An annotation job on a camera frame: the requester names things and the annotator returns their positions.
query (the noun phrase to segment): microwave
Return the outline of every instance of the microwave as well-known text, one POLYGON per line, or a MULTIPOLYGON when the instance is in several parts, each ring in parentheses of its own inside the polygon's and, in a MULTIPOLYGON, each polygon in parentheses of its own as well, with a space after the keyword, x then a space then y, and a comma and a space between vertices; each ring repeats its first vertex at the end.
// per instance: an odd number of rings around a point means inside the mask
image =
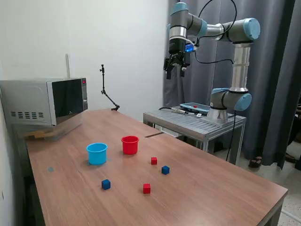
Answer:
POLYGON ((86 78, 0 81, 6 120, 55 126, 88 109, 86 78))

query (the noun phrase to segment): black cable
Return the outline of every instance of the black cable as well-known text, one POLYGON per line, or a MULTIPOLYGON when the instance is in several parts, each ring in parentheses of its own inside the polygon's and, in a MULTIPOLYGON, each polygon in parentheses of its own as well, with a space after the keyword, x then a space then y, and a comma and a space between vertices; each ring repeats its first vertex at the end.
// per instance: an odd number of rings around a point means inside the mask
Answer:
POLYGON ((233 136, 234 136, 234 130, 235 130, 235 119, 236 119, 236 111, 234 111, 233 129, 232 129, 232 135, 231 135, 231 140, 230 140, 230 144, 229 144, 229 149, 228 149, 228 154, 227 154, 226 161, 228 161, 228 156, 229 156, 230 149, 231 149, 231 146, 232 146, 232 141, 233 141, 233 136))
MULTIPOLYGON (((210 2, 212 2, 212 1, 213 1, 213 0, 209 0, 209 2, 207 2, 207 3, 204 5, 204 7, 201 9, 201 11, 200 11, 198 17, 201 16, 201 13, 202 13, 203 10, 205 9, 205 7, 206 7, 210 2)), ((234 9, 235 9, 234 20, 233 20, 233 22, 231 23, 231 25, 230 25, 224 32, 222 32, 222 33, 220 33, 220 34, 207 35, 207 36, 203 36, 203 37, 201 37, 201 38, 208 38, 208 37, 216 37, 216 36, 220 36, 220 35, 222 35, 222 34, 225 34, 228 30, 230 30, 230 29, 232 28, 232 26, 234 25, 234 23, 235 23, 235 21, 236 21, 236 17, 237 17, 237 7, 236 7, 236 4, 235 4, 234 0, 230 0, 230 1, 233 3, 234 9)))
POLYGON ((159 110, 162 110, 162 109, 169 109, 169 110, 171 110, 170 107, 161 107, 161 108, 159 108, 159 110))
POLYGON ((234 63, 233 63, 233 60, 231 60, 231 59, 223 59, 223 60, 217 60, 217 61, 212 61, 212 62, 202 62, 202 61, 199 61, 199 60, 198 60, 198 58, 197 58, 197 52, 194 52, 194 56, 195 56, 196 60, 197 60, 199 63, 201 63, 201 64, 206 64, 206 65, 208 65, 208 64, 215 64, 215 63, 222 62, 222 61, 231 61, 231 63, 234 64, 234 63))

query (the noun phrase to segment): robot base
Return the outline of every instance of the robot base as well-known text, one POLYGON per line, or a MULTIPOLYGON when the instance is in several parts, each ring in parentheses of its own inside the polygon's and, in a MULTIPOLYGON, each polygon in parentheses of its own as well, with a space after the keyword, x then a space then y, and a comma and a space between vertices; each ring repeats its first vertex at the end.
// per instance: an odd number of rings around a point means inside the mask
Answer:
POLYGON ((227 110, 217 110, 210 108, 207 116, 200 118, 200 120, 218 127, 225 127, 233 124, 234 118, 230 116, 230 118, 228 119, 227 110))

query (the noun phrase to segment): floor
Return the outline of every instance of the floor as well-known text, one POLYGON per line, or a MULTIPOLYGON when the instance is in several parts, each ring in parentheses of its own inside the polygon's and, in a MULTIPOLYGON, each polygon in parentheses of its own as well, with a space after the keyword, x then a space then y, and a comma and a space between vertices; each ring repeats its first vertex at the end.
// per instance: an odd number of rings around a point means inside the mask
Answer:
MULTIPOLYGON (((295 158, 299 158, 301 155, 301 144, 292 142, 287 147, 287 152, 295 158)), ((217 152, 216 156, 226 159, 227 150, 217 152)), ((261 166, 258 170, 250 170, 248 164, 249 161, 247 159, 240 157, 238 164, 240 167, 289 189, 289 193, 284 200, 283 209, 301 218, 301 171, 296 170, 294 164, 289 162, 285 162, 283 170, 277 167, 275 163, 272 166, 261 166)), ((278 225, 301 226, 300 223, 283 213, 280 215, 278 225)))

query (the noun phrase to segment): blue cup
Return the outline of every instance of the blue cup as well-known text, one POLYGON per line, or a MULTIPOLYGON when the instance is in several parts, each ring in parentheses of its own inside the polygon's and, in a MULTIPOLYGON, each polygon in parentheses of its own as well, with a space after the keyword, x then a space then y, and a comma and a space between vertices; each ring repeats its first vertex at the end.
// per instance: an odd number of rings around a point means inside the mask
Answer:
POLYGON ((101 165, 107 161, 107 148, 104 143, 95 143, 87 146, 88 160, 91 165, 101 165))

